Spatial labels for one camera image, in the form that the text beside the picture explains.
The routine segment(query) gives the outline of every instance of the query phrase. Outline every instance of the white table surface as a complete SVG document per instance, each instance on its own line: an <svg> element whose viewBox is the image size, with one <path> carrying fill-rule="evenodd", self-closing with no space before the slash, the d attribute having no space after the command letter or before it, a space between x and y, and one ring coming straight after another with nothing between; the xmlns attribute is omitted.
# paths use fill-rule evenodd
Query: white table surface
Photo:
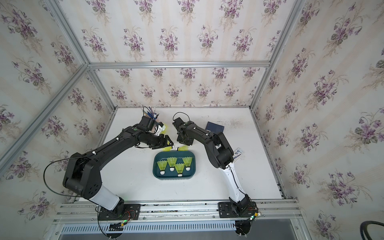
<svg viewBox="0 0 384 240"><path fill-rule="evenodd" d="M272 170L248 108L156 108L158 121L163 122L176 147L177 132L172 116L184 112L201 128L207 122L223 125L224 134L232 149L240 147L245 153L235 161L235 169L245 192L252 199L281 199ZM123 128L139 123L142 111L138 108L119 108L105 142L116 137ZM184 114L177 114L188 121ZM159 180L152 174L154 157L161 149L125 150L101 171L105 187L124 200L221 200L229 193L219 169L211 165L204 146L194 141L189 150L196 157L196 173L190 179Z"/></svg>

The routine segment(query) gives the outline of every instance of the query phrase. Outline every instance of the badminton shuttlecock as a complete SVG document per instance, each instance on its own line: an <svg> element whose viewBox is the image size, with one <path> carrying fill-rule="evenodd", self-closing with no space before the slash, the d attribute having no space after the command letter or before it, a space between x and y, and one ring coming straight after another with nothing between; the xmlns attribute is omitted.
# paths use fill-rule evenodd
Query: badminton shuttlecock
<svg viewBox="0 0 384 240"><path fill-rule="evenodd" d="M187 171L191 170L192 157L184 157L183 162Z"/></svg>

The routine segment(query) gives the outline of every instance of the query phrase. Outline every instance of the black cable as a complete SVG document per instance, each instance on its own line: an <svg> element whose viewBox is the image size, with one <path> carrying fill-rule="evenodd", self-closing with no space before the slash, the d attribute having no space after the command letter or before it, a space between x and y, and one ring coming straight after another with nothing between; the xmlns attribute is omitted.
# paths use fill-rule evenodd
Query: black cable
<svg viewBox="0 0 384 240"><path fill-rule="evenodd" d="M188 121L191 121L191 119L189 118L188 114L186 114L186 113L183 113L183 114L185 114L188 117Z"/></svg>
<svg viewBox="0 0 384 240"><path fill-rule="evenodd" d="M73 196L73 195L65 195L65 194L61 194L61 193L55 192L55 191L52 190L50 187L48 187L47 182L45 181L45 171L47 170L47 168L48 168L51 164L53 164L53 163L55 163L55 162L59 162L59 161L70 160L70 159L77 159L77 158L79 158L79 157L70 157L70 158L64 158L64 159L56 160L56 161L53 161L53 162L49 163L49 164L45 167L44 172L43 172L43 180L44 180L44 184L45 184L45 186L46 186L51 192L56 193L56 194L61 195L61 196L65 196L65 197L77 197L77 196L78 196L78 195L77 195L77 196Z"/></svg>
<svg viewBox="0 0 384 240"><path fill-rule="evenodd" d="M384 223L382 222L377 222L377 221L365 221L365 222L362 222L360 224L360 235L361 235L361 238L363 240L365 240L366 238L364 237L364 233L367 237L368 240L372 240L372 238L370 237L369 233L368 233L368 225L369 224L376 224L376 225L380 225L380 226L383 226L384 227Z"/></svg>
<svg viewBox="0 0 384 240"><path fill-rule="evenodd" d="M234 182L235 182L235 184L236 184L237 189L238 189L242 194L245 195L245 193L243 193L243 191L240 190L239 186L238 186L237 183L236 183L235 175L234 175L233 172L232 172L231 166L229 166L229 170L231 170L232 177L233 177L233 180L234 180Z"/></svg>
<svg viewBox="0 0 384 240"><path fill-rule="evenodd" d="M100 229L101 233L104 234L104 236L108 237L108 236L103 232L103 230L102 230L101 227L100 227L100 223L99 223L99 213L100 213L100 212L98 212L97 210L96 210L96 212L98 213L98 214L97 214L97 225L99 225L99 229Z"/></svg>

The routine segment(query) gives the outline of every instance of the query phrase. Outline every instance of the purple flower pattern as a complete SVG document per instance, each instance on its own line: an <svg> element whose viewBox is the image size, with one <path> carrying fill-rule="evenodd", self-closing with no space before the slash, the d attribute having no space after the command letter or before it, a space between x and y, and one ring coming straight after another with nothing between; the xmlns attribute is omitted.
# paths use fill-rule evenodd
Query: purple flower pattern
<svg viewBox="0 0 384 240"><path fill-rule="evenodd" d="M337 54L336 48L341 48L340 45L343 41L347 40L352 34L358 35L362 30L362 26L359 26L359 24L362 23L366 16L360 15L360 13L364 10L362 8L362 3L358 9L356 8L356 10L355 5L356 2L348 8L344 16L336 18L337 22L333 27L335 33L332 34L330 39L327 39L327 45L324 49L328 49L328 53L324 57L331 57L332 54Z"/></svg>
<svg viewBox="0 0 384 240"><path fill-rule="evenodd" d="M278 173L283 174L283 170L286 171L285 165L281 163L281 158L275 158L275 168Z"/></svg>
<svg viewBox="0 0 384 240"><path fill-rule="evenodd" d="M229 102L230 100L232 100L235 93L239 91L239 88L238 86L235 86L233 83L231 83L231 84L228 84L227 87L223 89L223 91L225 94L225 99L227 99Z"/></svg>
<svg viewBox="0 0 384 240"><path fill-rule="evenodd" d="M84 101L85 97L81 93L81 90L78 88L74 88L71 91L71 95L68 96L68 100L70 101L71 105L76 104L77 109L81 112L85 112L87 109L86 102Z"/></svg>
<svg viewBox="0 0 384 240"><path fill-rule="evenodd" d="M210 25L205 27L201 27L201 33L197 36L199 41L201 42L201 53L205 54L205 56L209 56L212 51L212 45L215 40L218 39L218 35L216 34L217 29L212 29Z"/></svg>
<svg viewBox="0 0 384 240"><path fill-rule="evenodd" d="M93 14L96 16L96 19L100 22L103 22L105 26L108 25L109 20L108 12L105 10L105 3L109 0L85 0L88 5L92 6Z"/></svg>
<svg viewBox="0 0 384 240"><path fill-rule="evenodd" d="M124 68L124 69L115 69L115 71L120 75L120 78L123 82L130 83L131 78L129 77L129 74L132 71L132 68Z"/></svg>
<svg viewBox="0 0 384 240"><path fill-rule="evenodd" d="M307 164L296 164L295 171L290 175L292 181L291 184L294 187L299 187L300 185L304 185L306 188L311 187L312 180L309 177L310 170L307 167Z"/></svg>
<svg viewBox="0 0 384 240"><path fill-rule="evenodd" d="M384 55L384 48L381 50L381 55ZM371 84L364 86L364 88L373 88L377 90L379 85L384 86L384 59L379 60L376 63L376 66L369 67L370 72L365 74L363 79L370 78Z"/></svg>
<svg viewBox="0 0 384 240"><path fill-rule="evenodd" d="M268 82L268 94L271 94L273 89L277 86L279 86L279 82L280 82L281 78L279 77L279 72L277 71L277 69L275 69L275 71L271 74L271 76L269 77L269 82Z"/></svg>
<svg viewBox="0 0 384 240"><path fill-rule="evenodd" d="M349 204L352 208L353 203L358 201L360 193L364 193L366 199L369 197L372 200L366 187L353 184L356 177L351 172L343 174L336 170L334 174L328 173L328 175L330 182L326 180L320 182L319 185L322 187L318 192L324 194L323 199L330 202L332 206L337 202L339 206Z"/></svg>
<svg viewBox="0 0 384 240"><path fill-rule="evenodd" d="M195 102L195 100L184 101L183 107L195 107L194 102Z"/></svg>
<svg viewBox="0 0 384 240"><path fill-rule="evenodd" d="M335 71L330 70L327 76L321 76L320 80L314 83L316 91L310 92L306 97L306 99L308 99L308 102L305 105L306 107L309 107L309 109L316 108L319 110L319 103L321 103L321 105L325 105L328 100L333 101L333 97L337 93L339 81L349 82L345 78L346 75L335 76L335 74Z"/></svg>
<svg viewBox="0 0 384 240"><path fill-rule="evenodd" d="M176 86L174 83L170 83L168 85L167 92L169 93L171 100L177 102L180 99L179 94L182 92L182 89L180 86Z"/></svg>
<svg viewBox="0 0 384 240"><path fill-rule="evenodd" d="M102 38L97 35L98 28L92 28L88 31L82 29L84 45L92 48L91 54L94 58L97 58L99 62L105 62L107 55L105 52L105 43Z"/></svg>
<svg viewBox="0 0 384 240"><path fill-rule="evenodd" d="M307 49L303 48L301 53L297 54L295 59L292 60L293 67L287 73L288 79L286 82L288 84L295 83L296 77L300 78L301 74L305 73L309 58L314 56L313 50L307 52Z"/></svg>
<svg viewBox="0 0 384 240"><path fill-rule="evenodd" d="M295 148L303 154L305 154L304 151L310 152L312 149L316 151L321 138L328 139L325 135L326 132L320 131L315 123L311 126L305 126L305 128L301 130L301 133L303 134L302 137L298 136L295 138Z"/></svg>
<svg viewBox="0 0 384 240"><path fill-rule="evenodd" d="M21 121L13 121L15 115L11 112L6 112L8 105L0 105L0 142L7 142L7 139L16 139L22 132L18 126Z"/></svg>
<svg viewBox="0 0 384 240"><path fill-rule="evenodd" d="M221 106L221 100L211 101L209 106L210 107L220 107Z"/></svg>
<svg viewBox="0 0 384 240"><path fill-rule="evenodd" d="M96 110L101 115L104 115L104 108L103 108L103 105L101 104L101 98L100 97L95 97L95 98L92 97L91 103L92 103L92 109L93 110Z"/></svg>
<svg viewBox="0 0 384 240"><path fill-rule="evenodd" d="M151 68L150 71L153 73L153 78L155 81L161 83L163 81L163 72L167 70L166 68Z"/></svg>
<svg viewBox="0 0 384 240"><path fill-rule="evenodd" d="M271 105L269 105L267 108L266 108L266 113L264 115L264 119L265 119L265 122L264 124L266 124L269 120L274 120L275 119L275 106L271 103Z"/></svg>
<svg viewBox="0 0 384 240"><path fill-rule="evenodd" d="M135 58L135 61L141 61L144 51L143 39L139 36L140 28L133 27L132 30L124 29L124 46L129 46L129 55Z"/></svg>
<svg viewBox="0 0 384 240"><path fill-rule="evenodd" d="M382 114L384 114L384 107L379 108L376 113L362 112L360 114L365 114L365 116L359 119L361 126L355 128L354 131L350 128L350 134L344 138L353 141L352 144L346 146L347 148L352 149L354 152L359 150L362 153L362 146L368 149L368 144L384 141L384 125L382 125L381 120L379 120Z"/></svg>
<svg viewBox="0 0 384 240"><path fill-rule="evenodd" d="M152 7L153 2L156 0L133 0L136 5L139 5L139 14L141 15L141 20L144 21L144 19L147 20L148 26L153 23L153 16L152 16Z"/></svg>
<svg viewBox="0 0 384 240"><path fill-rule="evenodd" d="M54 161L57 161L60 159L69 158L69 152L63 151L61 149L60 153L55 155L55 156L52 156L52 158L53 158L53 160L50 162L54 162ZM58 162L53 163L52 166L55 167L55 172L67 171L68 161L69 160L62 160L62 161L58 161Z"/></svg>
<svg viewBox="0 0 384 240"><path fill-rule="evenodd" d="M160 35L160 43L159 45L164 46L163 49L163 56L167 57L168 61L172 61L176 55L176 51L178 50L177 45L179 44L179 41L177 40L177 37L175 36L175 30L177 28L172 26L169 30L162 28L161 32L164 33Z"/></svg>
<svg viewBox="0 0 384 240"><path fill-rule="evenodd" d="M142 107L143 104L141 102L136 101L136 100L130 100L129 106L130 107Z"/></svg>
<svg viewBox="0 0 384 240"><path fill-rule="evenodd" d="M212 75L215 75L212 82L215 86L220 86L227 78L228 68L214 68Z"/></svg>
<svg viewBox="0 0 384 240"><path fill-rule="evenodd" d="M275 148L280 149L282 146L288 147L288 142L291 141L288 137L289 131L287 128L279 129L277 137L275 139L276 146Z"/></svg>
<svg viewBox="0 0 384 240"><path fill-rule="evenodd" d="M265 54L265 58L269 59L270 56L272 55L273 53L273 50L275 49L275 46L276 46L276 43L277 43L277 40L279 39L279 34L280 34L280 30L278 30L276 32L276 35L273 36L271 39L269 39L269 44L267 45L267 47L271 48L269 49L269 51Z"/></svg>
<svg viewBox="0 0 384 240"><path fill-rule="evenodd" d="M281 110L283 115L282 118L287 118L290 113L297 112L299 109L297 108L300 103L297 101L297 94L294 91L291 95L288 95L285 99L285 105L283 106L283 109Z"/></svg>
<svg viewBox="0 0 384 240"><path fill-rule="evenodd" d="M141 84L140 92L141 94L144 95L144 98L146 100L149 100L149 102L152 102L153 93L156 92L156 90L152 86L148 86L147 84Z"/></svg>
<svg viewBox="0 0 384 240"><path fill-rule="evenodd" d="M77 194L75 194L74 192L72 192L71 190L68 190L68 189L66 189L66 191L63 190L60 193L72 196L72 197L68 197L68 196L64 197L64 202L65 203L73 203L74 200L72 200L72 198L77 195Z"/></svg>
<svg viewBox="0 0 384 240"><path fill-rule="evenodd" d="M49 202L44 196L45 194L45 191L42 191L39 194L34 192L32 200L23 203L23 206L27 208L27 210L23 207L21 210L17 211L17 213L24 215L26 220L33 220L36 216L44 218L49 215L50 211L55 212L56 203Z"/></svg>
<svg viewBox="0 0 384 240"><path fill-rule="evenodd" d="M182 68L180 70L180 75L183 75L181 82L185 83L185 86L190 86L194 82L195 74L196 68Z"/></svg>
<svg viewBox="0 0 384 240"><path fill-rule="evenodd" d="M187 21L187 25L194 19L193 7L195 6L195 3L199 1L200 0L177 0L177 3L181 5L180 14L182 16L182 20Z"/></svg>
<svg viewBox="0 0 384 240"><path fill-rule="evenodd" d="M165 101L164 99L162 100L159 100L158 103L157 103L157 106L158 107L170 107L170 103Z"/></svg>
<svg viewBox="0 0 384 240"><path fill-rule="evenodd" d="M76 121L76 124L73 125L77 130L77 135L82 135L85 138L92 138L92 131L88 127L88 120L81 119L80 121Z"/></svg>
<svg viewBox="0 0 384 240"><path fill-rule="evenodd" d="M56 42L52 42L51 46L54 48L55 56L59 63L65 64L65 69L68 73L75 73L77 64L74 63L74 57L68 46L61 42L62 36L59 36Z"/></svg>
<svg viewBox="0 0 384 240"><path fill-rule="evenodd" d="M269 132L269 129L263 131L263 138L266 144L271 145L271 134Z"/></svg>
<svg viewBox="0 0 384 240"><path fill-rule="evenodd" d="M264 13L262 14L262 22L266 22L266 26L271 24L275 19L276 11L279 9L281 3L286 3L286 0L264 0L263 5L265 6Z"/></svg>
<svg viewBox="0 0 384 240"><path fill-rule="evenodd" d="M127 94L123 91L122 86L111 87L111 95L116 98L116 102L120 105L125 106L125 99L127 99Z"/></svg>
<svg viewBox="0 0 384 240"><path fill-rule="evenodd" d="M220 26L223 26L224 31L231 30L232 25L236 24L234 19L239 17L243 8L243 0L221 0L221 2L219 9L224 11L224 16L220 17Z"/></svg>
<svg viewBox="0 0 384 240"><path fill-rule="evenodd" d="M208 93L210 93L210 86L199 84L199 87L196 89L196 92L199 94L199 100L205 102L207 100Z"/></svg>
<svg viewBox="0 0 384 240"><path fill-rule="evenodd" d="M65 125L60 121L60 119L61 118L52 116L48 118L44 127L41 128L41 133L45 134L47 138L50 138L53 135L58 144L60 144L61 141L67 142L66 139L68 138L68 129L64 129Z"/></svg>
<svg viewBox="0 0 384 240"><path fill-rule="evenodd" d="M341 237L338 233L340 226L337 226L336 223L334 223L335 221L336 216L325 215L323 211L320 211L318 219L313 219L311 221L312 226L315 228L315 230L311 229L311 231L318 238L323 237L330 240L338 238L341 240Z"/></svg>
<svg viewBox="0 0 384 240"><path fill-rule="evenodd" d="M249 101L252 101L253 96L255 95L255 91L256 91L256 89L257 89L257 86L255 86L255 87L249 92L249 94L248 94L248 96L249 96Z"/></svg>
<svg viewBox="0 0 384 240"><path fill-rule="evenodd" d="M19 178L20 181L31 181L31 174L35 174L39 177L39 168L35 166L35 163L30 163L26 158L26 151L22 151L20 157L7 169L4 175L6 180L14 179L15 177Z"/></svg>
<svg viewBox="0 0 384 240"><path fill-rule="evenodd" d="M233 46L236 49L232 52L232 57L235 57L236 61L240 61L244 56L246 56L245 52L249 51L251 44L253 44L251 32L255 30L255 28L249 28L247 31L244 29L240 29L240 36L237 35L235 37L235 41L233 42Z"/></svg>
<svg viewBox="0 0 384 240"><path fill-rule="evenodd" d="M42 39L36 37L38 32L32 26L32 19L28 18L25 12L6 2L0 3L0 12L4 13L1 17L3 23L8 25L9 33L19 33L22 38L21 43L28 51L32 49L37 54L43 51Z"/></svg>
<svg viewBox="0 0 384 240"><path fill-rule="evenodd" d="M301 36L304 30L307 28L308 22L312 19L312 17L317 16L320 11L320 1L312 0L308 1L304 4L303 9L301 10L301 18L297 24L296 30L299 30L296 36Z"/></svg>
<svg viewBox="0 0 384 240"><path fill-rule="evenodd" d="M99 120L99 125L96 126L96 130L98 131L99 135L101 135L105 129L105 123L104 122L100 122Z"/></svg>
<svg viewBox="0 0 384 240"><path fill-rule="evenodd" d="M36 87L35 89L39 90L42 94L51 94L51 84L43 77L40 63L35 63L32 60L18 59L18 62L12 62L12 65L19 72L19 80L32 83Z"/></svg>
<svg viewBox="0 0 384 240"><path fill-rule="evenodd" d="M236 99L232 106L246 106L247 104L242 99Z"/></svg>
<svg viewBox="0 0 384 240"><path fill-rule="evenodd" d="M245 83L250 82L257 71L260 71L260 68L243 68L243 81L245 81Z"/></svg>

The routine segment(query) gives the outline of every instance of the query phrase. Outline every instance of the yellow shuttlecock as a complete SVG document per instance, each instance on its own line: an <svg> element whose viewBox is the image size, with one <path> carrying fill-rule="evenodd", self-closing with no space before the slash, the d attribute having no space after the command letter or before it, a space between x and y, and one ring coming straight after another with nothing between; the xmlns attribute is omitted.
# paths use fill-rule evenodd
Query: yellow shuttlecock
<svg viewBox="0 0 384 240"><path fill-rule="evenodd" d="M167 160L157 161L157 165L160 168L160 174L164 175L165 169L167 167Z"/></svg>
<svg viewBox="0 0 384 240"><path fill-rule="evenodd" d="M188 146L182 146L177 148L178 151L188 151Z"/></svg>
<svg viewBox="0 0 384 240"><path fill-rule="evenodd" d="M177 171L177 176L178 177L182 177L183 176L183 170L184 170L184 163L178 163L178 164L175 164L175 168L176 168L176 171Z"/></svg>
<svg viewBox="0 0 384 240"><path fill-rule="evenodd" d="M175 163L177 161L177 157L169 157L167 158L168 164L169 164L169 170L173 172L175 170Z"/></svg>
<svg viewBox="0 0 384 240"><path fill-rule="evenodd" d="M163 150L163 152L169 152L172 150L172 148L173 148L173 146L169 146L169 147L164 147L162 150Z"/></svg>
<svg viewBox="0 0 384 240"><path fill-rule="evenodd" d="M191 170L192 157L184 157L183 162L187 171Z"/></svg>

